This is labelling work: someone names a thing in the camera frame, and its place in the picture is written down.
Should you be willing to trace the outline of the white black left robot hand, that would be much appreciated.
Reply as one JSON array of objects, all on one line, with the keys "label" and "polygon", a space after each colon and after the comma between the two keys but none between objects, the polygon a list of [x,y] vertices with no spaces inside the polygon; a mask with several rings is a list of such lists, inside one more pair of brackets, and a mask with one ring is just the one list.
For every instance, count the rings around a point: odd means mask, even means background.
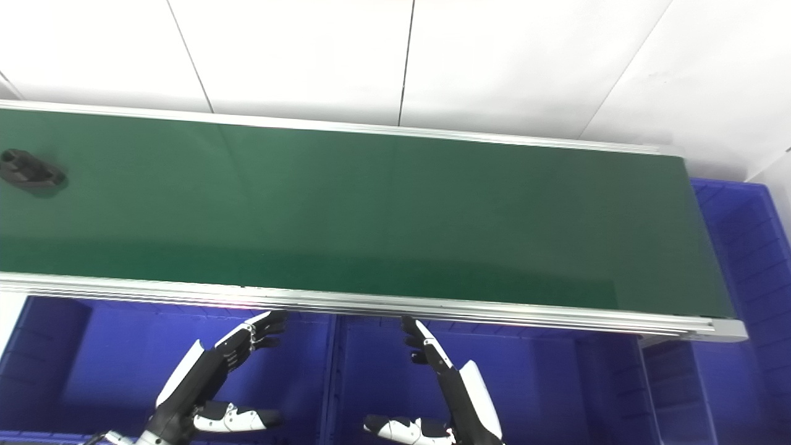
[{"label": "white black left robot hand", "polygon": [[167,379],[138,444],[189,444],[197,433],[252,433],[283,423],[279,410],[215,400],[252,352],[279,345],[288,312],[271,310],[238,324],[214,346],[195,341]]}]

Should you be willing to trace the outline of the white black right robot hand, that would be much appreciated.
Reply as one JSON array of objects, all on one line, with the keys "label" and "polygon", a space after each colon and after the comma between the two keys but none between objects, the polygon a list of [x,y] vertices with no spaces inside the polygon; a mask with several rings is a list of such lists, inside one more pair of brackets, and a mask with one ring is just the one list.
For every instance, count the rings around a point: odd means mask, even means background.
[{"label": "white black right robot hand", "polygon": [[364,430],[400,444],[503,444],[502,425],[477,363],[455,366],[432,332],[412,316],[401,317],[401,329],[412,348],[412,362],[433,370],[449,422],[368,415]]}]

